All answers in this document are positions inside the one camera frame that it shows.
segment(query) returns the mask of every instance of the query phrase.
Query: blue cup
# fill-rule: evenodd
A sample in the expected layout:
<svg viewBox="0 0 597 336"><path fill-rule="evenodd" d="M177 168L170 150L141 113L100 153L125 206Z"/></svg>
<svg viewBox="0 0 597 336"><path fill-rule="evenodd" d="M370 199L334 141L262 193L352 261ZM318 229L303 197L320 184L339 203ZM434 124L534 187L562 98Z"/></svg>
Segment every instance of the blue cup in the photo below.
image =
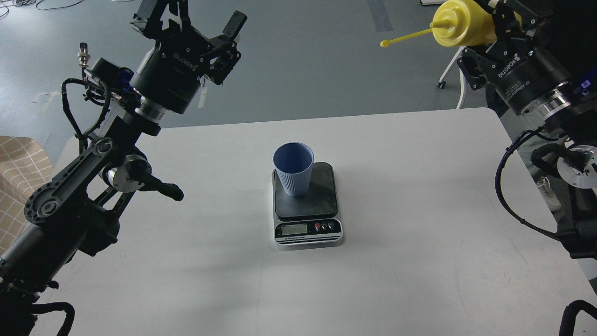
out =
<svg viewBox="0 0 597 336"><path fill-rule="evenodd" d="M286 143L273 153L273 165L288 195L300 197L307 193L314 159L311 148L300 142Z"/></svg>

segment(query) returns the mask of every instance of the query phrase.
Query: black cable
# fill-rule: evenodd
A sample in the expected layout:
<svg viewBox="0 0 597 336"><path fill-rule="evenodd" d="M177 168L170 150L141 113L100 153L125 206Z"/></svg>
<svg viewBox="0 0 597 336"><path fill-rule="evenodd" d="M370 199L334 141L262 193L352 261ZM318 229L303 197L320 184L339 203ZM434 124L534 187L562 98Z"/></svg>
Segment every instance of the black cable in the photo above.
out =
<svg viewBox="0 0 597 336"><path fill-rule="evenodd" d="M542 130L543 130L542 127L539 127L534 131L526 130L526 131L522 132L512 142L512 145L510 147L506 148L506 153L504 153L504 156L501 158L500 164L497 166L496 193L497 193L497 198L500 200L501 205L504 207L504 209L506 209L506 211L508 211L509 214L511 214L514 218L516 218L517 221L519 221L521 224L526 225L527 227L529 227L541 234L544 234L545 236L550 237L551 239L560 241L560 239L555 236L555 233L544 230L542 228L538 228L535 225L527 222L524 218L520 217L518 214L516 214L516 212L514 212L514 210L512 210L512 208L510 208L510 206L506 202L506 199L504 198L504 194L501 190L501 173L502 173L504 167L506 166L506 162L507 162L508 158L510 157L510 155L512 155L528 139L531 139L533 136L539 134L539 132L541 132Z"/></svg>
<svg viewBox="0 0 597 336"><path fill-rule="evenodd" d="M13 6L15 6L15 7L28 6L28 5L33 5L36 2L37 2L37 0L13 0Z"/></svg>
<svg viewBox="0 0 597 336"><path fill-rule="evenodd" d="M597 308L590 303L583 300L576 300L569 304L562 315L562 324L560 324L559 336L572 336L574 334L574 325L576 324L576 316L584 310L587 314L597 319Z"/></svg>
<svg viewBox="0 0 597 336"><path fill-rule="evenodd" d="M8 13L10 13L10 9L8 9L8 6L6 6L6 4L4 3L4 1L2 1L2 5L4 6L4 8L6 8L6 12L2 13L2 15L0 15L0 19L7 16Z"/></svg>
<svg viewBox="0 0 597 336"><path fill-rule="evenodd" d="M66 313L64 322L58 330L56 336L67 336L75 321L75 308L67 302L54 302L46 304L32 304L29 306L28 312L32 314L45 314L52 311L63 311Z"/></svg>
<svg viewBox="0 0 597 336"><path fill-rule="evenodd" d="M75 130L75 137L77 139L79 139L79 152L83 152L87 148L87 141L83 137L83 133L81 132L79 125L77 125L75 117L73 117L73 114L70 111L69 99L66 94L66 85L71 84L71 83L80 84L83 86L91 85L91 83L83 81L83 80L78 80L76 78L68 78L62 82L62 87L61 87L62 88L62 111L64 111L66 118L69 120L70 124L72 125L73 129Z"/></svg>
<svg viewBox="0 0 597 336"><path fill-rule="evenodd" d="M85 0L79 0L76 3L72 4L72 5L68 5L68 6L62 6L62 7L51 7L51 8L40 8L39 5L44 2L45 0L39 0L39 2L35 5L35 8L41 10L41 11L49 11L49 10L61 10L63 8L69 8L75 5L78 5L80 3L82 3Z"/></svg>
<svg viewBox="0 0 597 336"><path fill-rule="evenodd" d="M96 123L93 124L93 126L91 126L87 131L85 131L85 133L83 133L85 138L89 137L91 132L100 127L101 123L104 121L104 119L106 119L106 115L110 108L110 88L106 83L104 83L104 81L99 81L99 84L104 88L104 104L101 107L100 116L98 117Z"/></svg>

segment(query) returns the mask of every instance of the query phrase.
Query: gray floor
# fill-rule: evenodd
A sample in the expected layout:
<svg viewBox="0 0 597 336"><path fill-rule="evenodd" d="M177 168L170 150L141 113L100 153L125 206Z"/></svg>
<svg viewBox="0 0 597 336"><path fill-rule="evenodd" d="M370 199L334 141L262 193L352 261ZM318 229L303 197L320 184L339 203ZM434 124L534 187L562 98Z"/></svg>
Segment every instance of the gray floor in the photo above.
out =
<svg viewBox="0 0 597 336"><path fill-rule="evenodd" d="M140 3L87 0L54 11L10 7L0 19L0 135L32 137L56 162L73 135L60 84L79 78L79 43L89 44L91 64L104 57L136 69L153 45L129 25ZM379 47L383 39L428 28L436 9L418 0L192 1L191 23L208 37L221 33L234 10L248 16L238 41L242 59L222 87L207 85L203 107L197 95L184 115L167 115L161 126L454 108L457 70L448 73L445 89L436 83L456 48L441 47L430 34ZM72 111L84 127L99 108L82 102L82 93L69 87ZM464 107L478 106L486 106L483 92L469 89ZM511 136L520 129L516 118L504 122ZM583 268L589 278L597 276L591 262Z"/></svg>

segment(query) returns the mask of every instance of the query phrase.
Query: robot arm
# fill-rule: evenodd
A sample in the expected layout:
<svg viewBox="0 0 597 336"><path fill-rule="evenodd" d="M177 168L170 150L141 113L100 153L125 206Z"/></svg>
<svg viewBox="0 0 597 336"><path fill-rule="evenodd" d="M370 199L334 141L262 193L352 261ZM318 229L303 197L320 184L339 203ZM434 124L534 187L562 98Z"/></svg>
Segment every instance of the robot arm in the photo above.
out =
<svg viewBox="0 0 597 336"><path fill-rule="evenodd" d="M162 29L166 6L171 14L180 15L180 23L169 19L168 28ZM76 251L94 256L116 243L118 219L136 191L156 190L182 200L178 186L151 175L151 166L135 143L142 133L159 133L164 113L184 113L204 76L218 85L224 81L240 59L234 38L246 19L235 11L223 34L208 39L190 25L187 1L144 0L132 24L154 39L155 46L136 73L104 59L87 68L87 45L81 44L78 57L84 77L64 82L63 107L69 116L66 84L77 83L88 88L87 100L98 103L96 99L103 97L104 108L87 132L75 127L82 143L80 155L28 199L24 212L32 224L0 258L1 336L29 335L35 314L56 310L67 312L59 335L68 334L72 306L34 304L38 292L58 288L52 278ZM111 99L118 105L108 112ZM92 133L100 124L97 134ZM97 175L108 187L91 199L87 188ZM105 209L118 192L122 194L114 207Z"/></svg>
<svg viewBox="0 0 597 336"><path fill-rule="evenodd" d="M491 83L518 115L539 114L545 128L574 143L537 148L533 163L569 184L571 216L556 237L572 258L597 257L597 62L589 1L475 0L493 19L497 40L463 50L458 66L473 90ZM556 167L543 157L555 154Z"/></svg>

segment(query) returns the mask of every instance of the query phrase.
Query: electronic scale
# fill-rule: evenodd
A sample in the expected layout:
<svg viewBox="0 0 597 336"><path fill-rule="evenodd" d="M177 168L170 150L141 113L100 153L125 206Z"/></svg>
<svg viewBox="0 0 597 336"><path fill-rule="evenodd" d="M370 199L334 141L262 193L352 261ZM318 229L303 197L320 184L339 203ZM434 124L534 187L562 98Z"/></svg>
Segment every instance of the electronic scale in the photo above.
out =
<svg viewBox="0 0 597 336"><path fill-rule="evenodd" d="M307 193L289 196L273 171L274 241L280 246L337 242L342 238L334 171L326 162L313 163Z"/></svg>

